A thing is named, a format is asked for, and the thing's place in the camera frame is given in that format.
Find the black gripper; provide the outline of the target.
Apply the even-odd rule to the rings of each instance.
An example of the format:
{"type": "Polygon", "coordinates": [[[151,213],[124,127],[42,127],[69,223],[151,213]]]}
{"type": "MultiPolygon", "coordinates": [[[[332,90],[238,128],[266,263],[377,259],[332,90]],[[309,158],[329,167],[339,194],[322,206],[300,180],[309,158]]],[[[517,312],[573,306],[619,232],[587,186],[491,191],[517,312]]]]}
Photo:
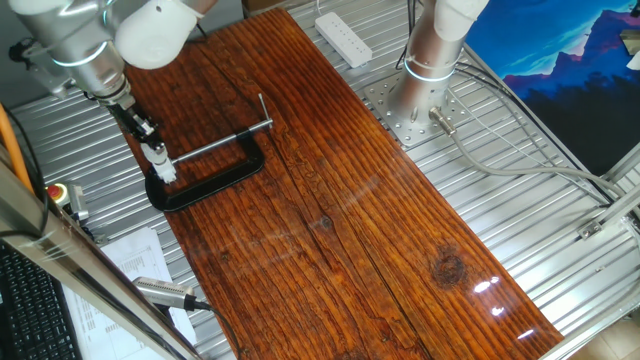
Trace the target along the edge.
{"type": "Polygon", "coordinates": [[[144,145],[151,152],[160,154],[166,151],[161,136],[155,133],[155,127],[147,119],[140,118],[132,108],[124,109],[121,105],[114,104],[108,105],[107,109],[129,134],[136,134],[139,139],[145,139],[144,145]]]}

